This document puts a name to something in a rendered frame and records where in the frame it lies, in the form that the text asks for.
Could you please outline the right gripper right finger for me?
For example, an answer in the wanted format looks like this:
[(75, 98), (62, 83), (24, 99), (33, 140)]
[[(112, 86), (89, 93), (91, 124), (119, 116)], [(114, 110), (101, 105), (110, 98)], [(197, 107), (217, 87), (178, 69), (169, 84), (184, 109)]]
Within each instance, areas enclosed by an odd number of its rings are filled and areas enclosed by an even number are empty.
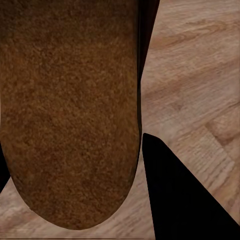
[(240, 226), (158, 137), (142, 154), (155, 240), (240, 240)]

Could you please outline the sandal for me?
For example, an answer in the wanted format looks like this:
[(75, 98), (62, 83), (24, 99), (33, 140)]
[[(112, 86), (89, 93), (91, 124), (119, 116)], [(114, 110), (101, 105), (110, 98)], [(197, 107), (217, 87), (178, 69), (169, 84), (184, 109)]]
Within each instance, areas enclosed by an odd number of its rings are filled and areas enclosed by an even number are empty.
[(0, 0), (0, 143), (38, 216), (110, 218), (133, 185), (141, 78), (160, 0)]

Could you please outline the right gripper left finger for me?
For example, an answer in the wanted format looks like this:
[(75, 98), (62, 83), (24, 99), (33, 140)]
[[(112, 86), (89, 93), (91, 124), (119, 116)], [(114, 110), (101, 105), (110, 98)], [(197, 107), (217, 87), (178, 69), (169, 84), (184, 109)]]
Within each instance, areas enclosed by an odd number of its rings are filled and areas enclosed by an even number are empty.
[(9, 173), (7, 163), (6, 163), (3, 151), (2, 151), (1, 142), (0, 142), (0, 193), (6, 186), (10, 177), (11, 177), (11, 175)]

